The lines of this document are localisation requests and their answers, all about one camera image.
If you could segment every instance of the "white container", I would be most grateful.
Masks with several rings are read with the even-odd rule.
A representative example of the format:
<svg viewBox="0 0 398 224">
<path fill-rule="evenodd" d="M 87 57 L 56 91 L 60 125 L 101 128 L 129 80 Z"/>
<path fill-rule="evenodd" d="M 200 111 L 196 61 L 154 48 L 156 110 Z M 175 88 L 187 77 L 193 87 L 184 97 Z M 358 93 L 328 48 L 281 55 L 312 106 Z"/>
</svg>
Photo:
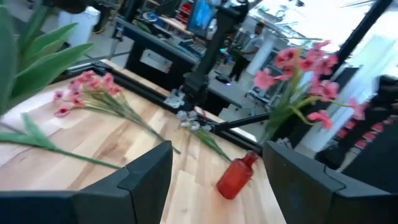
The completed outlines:
<svg viewBox="0 0 398 224">
<path fill-rule="evenodd" d="M 70 14 L 61 11 L 58 16 L 58 26 L 63 27 L 68 24 L 77 22 L 75 30 L 68 39 L 68 44 L 71 47 L 85 44 L 88 42 L 95 24 L 100 18 L 100 12 L 95 8 L 88 6 L 86 10 L 79 14 Z"/>
</svg>

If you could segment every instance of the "red glass bottle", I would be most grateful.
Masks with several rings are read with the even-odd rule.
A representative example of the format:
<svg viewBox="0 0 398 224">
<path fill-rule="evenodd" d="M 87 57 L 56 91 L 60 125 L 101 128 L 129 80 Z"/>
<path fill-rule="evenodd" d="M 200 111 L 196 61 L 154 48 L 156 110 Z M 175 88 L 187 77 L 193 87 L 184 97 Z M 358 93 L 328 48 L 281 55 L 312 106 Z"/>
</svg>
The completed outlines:
<svg viewBox="0 0 398 224">
<path fill-rule="evenodd" d="M 257 159 L 255 152 L 249 152 L 243 159 L 235 159 L 229 165 L 221 179 L 217 182 L 217 189 L 224 198 L 234 199 L 244 185 L 253 176 L 251 166 Z"/>
</svg>

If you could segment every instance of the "wooden tabletop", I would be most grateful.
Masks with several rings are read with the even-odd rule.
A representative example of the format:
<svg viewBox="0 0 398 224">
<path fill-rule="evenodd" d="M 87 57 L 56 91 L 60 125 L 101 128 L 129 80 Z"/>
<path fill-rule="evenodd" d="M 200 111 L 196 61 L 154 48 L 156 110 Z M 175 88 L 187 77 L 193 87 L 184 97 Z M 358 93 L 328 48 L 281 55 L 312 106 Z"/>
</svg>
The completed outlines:
<svg viewBox="0 0 398 224">
<path fill-rule="evenodd" d="M 140 82 L 164 91 L 142 78 Z M 58 147 L 119 166 L 159 143 L 138 125 L 105 114 L 75 110 L 66 118 L 55 118 L 57 105 L 52 102 L 53 92 L 65 89 L 67 83 L 68 80 L 48 86 L 4 115 L 2 121 L 23 129 L 20 113 L 28 112 Z M 175 114 L 134 93 L 124 92 L 142 118 L 182 152 L 174 154 L 172 181 L 161 223 L 285 223 L 261 160 L 254 164 L 254 176 L 241 193 L 234 200 L 226 200 L 215 184 L 228 163 L 181 128 Z M 231 158 L 246 153 L 224 139 L 217 136 L 215 139 Z M 113 172 L 36 147 L 0 143 L 0 190 L 82 189 Z"/>
<path fill-rule="evenodd" d="M 182 24 L 181 22 L 179 22 L 176 19 L 169 18 L 165 15 L 159 16 L 159 19 L 163 20 L 168 25 L 178 29 L 179 31 L 181 31 L 187 35 L 193 35 L 192 32 L 187 31 L 187 26 L 185 24 Z"/>
</svg>

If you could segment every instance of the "red vase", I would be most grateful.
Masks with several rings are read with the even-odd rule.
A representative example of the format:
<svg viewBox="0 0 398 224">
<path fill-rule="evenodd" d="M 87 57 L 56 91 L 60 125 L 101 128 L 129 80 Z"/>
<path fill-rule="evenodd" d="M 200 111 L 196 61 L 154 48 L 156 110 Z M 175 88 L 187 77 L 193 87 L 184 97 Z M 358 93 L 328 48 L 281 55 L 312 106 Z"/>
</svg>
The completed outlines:
<svg viewBox="0 0 398 224">
<path fill-rule="evenodd" d="M 234 199 L 253 176 L 251 166 L 257 159 L 255 152 L 249 152 L 243 159 L 235 159 L 217 182 L 217 189 L 224 198 Z"/>
</svg>

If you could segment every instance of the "wooden table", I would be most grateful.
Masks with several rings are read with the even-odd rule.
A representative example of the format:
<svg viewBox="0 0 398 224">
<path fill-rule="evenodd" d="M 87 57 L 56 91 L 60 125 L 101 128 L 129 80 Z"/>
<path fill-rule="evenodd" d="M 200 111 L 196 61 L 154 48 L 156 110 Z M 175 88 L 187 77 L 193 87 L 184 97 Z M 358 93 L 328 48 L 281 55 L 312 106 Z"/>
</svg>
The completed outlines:
<svg viewBox="0 0 398 224">
<path fill-rule="evenodd" d="M 176 19 L 171 19 L 168 18 L 167 16 L 159 16 L 159 19 L 164 21 L 167 25 L 172 26 L 173 28 L 176 28 L 177 30 L 183 32 L 184 34 L 187 35 L 193 35 L 192 32 L 187 31 L 187 26 L 185 24 L 182 24 L 181 22 L 177 21 Z"/>
<path fill-rule="evenodd" d="M 115 68 L 159 92 L 167 93 L 129 71 Z M 19 113 L 28 112 L 62 149 L 120 166 L 159 143 L 138 125 L 105 114 L 75 110 L 66 118 L 55 118 L 53 113 L 57 105 L 52 103 L 53 92 L 64 89 L 67 83 L 48 86 L 8 112 L 3 122 L 23 129 Z M 242 192 L 234 200 L 226 200 L 217 192 L 215 184 L 228 163 L 189 131 L 180 128 L 174 114 L 134 93 L 125 91 L 125 94 L 130 105 L 182 152 L 181 155 L 174 154 L 172 181 L 162 223 L 285 223 L 261 160 L 254 164 L 254 177 Z M 219 137 L 216 140 L 232 158 L 246 153 Z M 82 189 L 113 172 L 107 167 L 35 147 L 0 144 L 0 190 Z"/>
</svg>

